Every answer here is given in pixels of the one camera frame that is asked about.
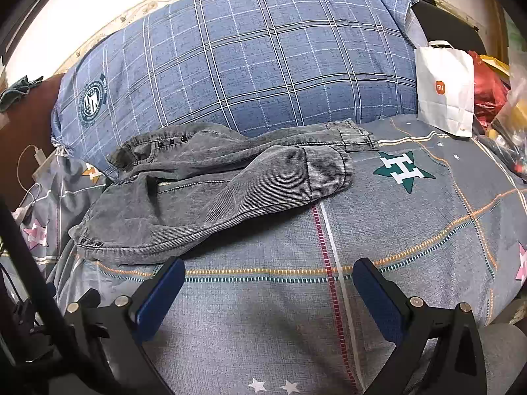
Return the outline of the grey denim pants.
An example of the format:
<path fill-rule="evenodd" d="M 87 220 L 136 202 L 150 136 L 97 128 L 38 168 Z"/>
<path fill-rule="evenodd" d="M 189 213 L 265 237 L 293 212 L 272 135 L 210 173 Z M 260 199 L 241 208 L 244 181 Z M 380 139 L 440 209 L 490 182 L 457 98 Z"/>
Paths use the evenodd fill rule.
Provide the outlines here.
<path fill-rule="evenodd" d="M 85 259 L 157 264 L 245 220 L 347 189 L 353 154 L 377 149 L 374 136 L 350 120 L 258 137 L 208 122 L 162 128 L 109 156 L 117 180 L 70 238 Z"/>

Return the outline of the grey patterned bed sheet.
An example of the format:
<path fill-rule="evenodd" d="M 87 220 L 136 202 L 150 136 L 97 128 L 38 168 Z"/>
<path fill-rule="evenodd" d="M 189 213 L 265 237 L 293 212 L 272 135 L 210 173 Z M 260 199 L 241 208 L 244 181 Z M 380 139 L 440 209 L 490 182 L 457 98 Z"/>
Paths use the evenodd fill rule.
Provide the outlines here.
<path fill-rule="evenodd" d="M 248 219 L 180 257 L 182 289 L 147 343 L 179 394 L 347 394 L 389 357 L 352 281 L 368 258 L 434 307 L 468 302 L 480 326 L 520 291 L 526 183 L 477 139 L 413 115 L 364 124 L 378 142 L 352 156 L 350 186 L 305 206 Z M 110 182 L 59 157 L 20 231 L 59 308 L 90 288 L 108 304 L 162 262 L 83 258 L 70 230 Z"/>

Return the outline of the brown wooden headboard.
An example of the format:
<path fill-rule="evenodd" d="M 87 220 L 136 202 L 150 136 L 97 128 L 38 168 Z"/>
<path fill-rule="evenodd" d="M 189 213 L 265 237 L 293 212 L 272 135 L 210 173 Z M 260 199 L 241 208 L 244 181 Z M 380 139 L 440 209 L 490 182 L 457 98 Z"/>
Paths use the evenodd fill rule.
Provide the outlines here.
<path fill-rule="evenodd" d="M 46 155 L 51 144 L 51 111 L 58 97 L 62 75 L 57 74 L 33 88 L 5 113 L 1 127 L 1 197 L 9 210 L 18 208 L 26 190 L 33 185 L 38 168 L 34 149 Z"/>

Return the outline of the dark green cloth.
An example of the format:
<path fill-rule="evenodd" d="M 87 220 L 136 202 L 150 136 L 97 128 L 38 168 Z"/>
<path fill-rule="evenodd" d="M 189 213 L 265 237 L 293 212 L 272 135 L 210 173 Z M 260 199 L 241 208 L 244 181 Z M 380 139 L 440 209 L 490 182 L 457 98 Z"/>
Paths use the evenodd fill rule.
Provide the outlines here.
<path fill-rule="evenodd" d="M 36 88 L 43 81 L 40 76 L 34 80 L 29 80 L 27 76 L 14 82 L 0 94 L 0 112 L 5 113 L 14 103 L 18 103 L 21 98 L 28 95 L 29 92 Z"/>

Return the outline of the red plastic bag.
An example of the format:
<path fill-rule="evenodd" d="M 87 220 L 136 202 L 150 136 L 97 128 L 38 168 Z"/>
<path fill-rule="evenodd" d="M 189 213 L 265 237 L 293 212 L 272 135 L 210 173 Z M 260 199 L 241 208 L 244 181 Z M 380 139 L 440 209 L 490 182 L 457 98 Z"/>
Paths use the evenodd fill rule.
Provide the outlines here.
<path fill-rule="evenodd" d="M 486 130 L 507 101 L 509 66 L 486 54 L 468 54 L 473 58 L 474 116 Z"/>

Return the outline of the white paper shopping bag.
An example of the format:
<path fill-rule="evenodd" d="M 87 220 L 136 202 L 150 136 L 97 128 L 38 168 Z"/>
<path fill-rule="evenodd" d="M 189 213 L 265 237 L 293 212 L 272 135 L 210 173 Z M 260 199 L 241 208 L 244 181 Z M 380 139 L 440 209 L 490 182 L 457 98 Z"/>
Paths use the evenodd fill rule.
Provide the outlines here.
<path fill-rule="evenodd" d="M 473 58 L 446 40 L 414 49 L 417 119 L 454 137 L 473 135 Z"/>

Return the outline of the blue plaid pillow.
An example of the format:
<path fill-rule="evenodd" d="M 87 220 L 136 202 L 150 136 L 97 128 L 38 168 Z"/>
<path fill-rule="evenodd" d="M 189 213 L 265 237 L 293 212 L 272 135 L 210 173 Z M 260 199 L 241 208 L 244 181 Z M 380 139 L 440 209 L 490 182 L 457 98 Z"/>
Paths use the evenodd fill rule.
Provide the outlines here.
<path fill-rule="evenodd" d="M 180 0 L 61 80 L 51 139 L 107 176 L 130 138 L 208 121 L 256 137 L 417 110 L 415 0 Z"/>

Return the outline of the black chair back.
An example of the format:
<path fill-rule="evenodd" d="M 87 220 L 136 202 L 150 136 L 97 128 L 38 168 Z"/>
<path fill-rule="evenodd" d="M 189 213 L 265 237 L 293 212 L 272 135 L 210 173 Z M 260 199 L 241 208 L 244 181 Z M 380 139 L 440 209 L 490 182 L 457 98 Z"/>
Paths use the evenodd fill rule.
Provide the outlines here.
<path fill-rule="evenodd" d="M 465 21 L 424 1 L 418 1 L 412 10 L 429 41 L 444 40 L 456 49 L 486 54 L 478 31 Z"/>

